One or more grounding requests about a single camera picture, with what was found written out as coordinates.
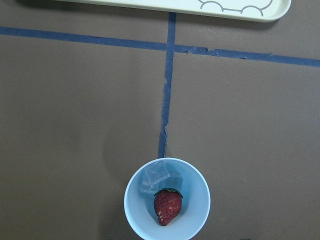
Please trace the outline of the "clear ice cube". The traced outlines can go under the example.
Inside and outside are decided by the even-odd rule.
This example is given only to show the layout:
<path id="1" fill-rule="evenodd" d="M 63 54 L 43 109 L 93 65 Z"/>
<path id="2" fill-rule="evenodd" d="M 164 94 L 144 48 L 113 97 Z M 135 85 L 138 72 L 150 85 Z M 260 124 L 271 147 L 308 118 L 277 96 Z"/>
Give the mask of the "clear ice cube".
<path id="1" fill-rule="evenodd" d="M 140 192 L 154 195 L 162 189 L 182 190 L 183 177 L 170 162 L 155 161 L 142 170 Z"/>

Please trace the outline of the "red strawberry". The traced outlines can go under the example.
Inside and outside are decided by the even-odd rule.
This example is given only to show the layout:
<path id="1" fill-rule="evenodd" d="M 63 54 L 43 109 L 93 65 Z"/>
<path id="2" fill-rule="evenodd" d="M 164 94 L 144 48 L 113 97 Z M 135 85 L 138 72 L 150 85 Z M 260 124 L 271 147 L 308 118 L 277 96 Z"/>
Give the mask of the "red strawberry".
<path id="1" fill-rule="evenodd" d="M 175 188 L 163 188 L 154 194 L 153 208 L 158 223 L 165 227 L 177 217 L 183 204 L 182 194 Z"/>

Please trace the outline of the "light blue cup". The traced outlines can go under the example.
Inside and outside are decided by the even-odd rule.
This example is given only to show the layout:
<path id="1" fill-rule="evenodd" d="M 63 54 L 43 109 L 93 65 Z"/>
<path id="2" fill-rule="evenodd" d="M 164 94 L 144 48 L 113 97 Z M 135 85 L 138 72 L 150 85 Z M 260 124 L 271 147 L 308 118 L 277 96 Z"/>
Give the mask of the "light blue cup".
<path id="1" fill-rule="evenodd" d="M 144 167 L 156 161 L 173 164 L 182 175 L 182 209 L 167 226 L 161 226 L 154 211 L 154 195 L 140 192 Z M 160 158 L 143 165 L 129 180 L 124 194 L 126 219 L 144 240 L 190 240 L 204 226 L 211 206 L 208 184 L 190 163 L 177 158 Z"/>

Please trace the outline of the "cream bear tray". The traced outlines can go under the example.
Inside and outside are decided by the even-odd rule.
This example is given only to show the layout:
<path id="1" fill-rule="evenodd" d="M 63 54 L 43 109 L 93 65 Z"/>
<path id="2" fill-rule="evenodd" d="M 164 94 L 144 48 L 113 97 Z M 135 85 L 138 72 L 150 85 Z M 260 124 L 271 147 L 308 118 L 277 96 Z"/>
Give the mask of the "cream bear tray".
<path id="1" fill-rule="evenodd" d="M 17 0 L 29 8 L 57 8 L 65 11 L 110 12 L 146 10 L 270 23 L 283 17 L 290 0 Z"/>

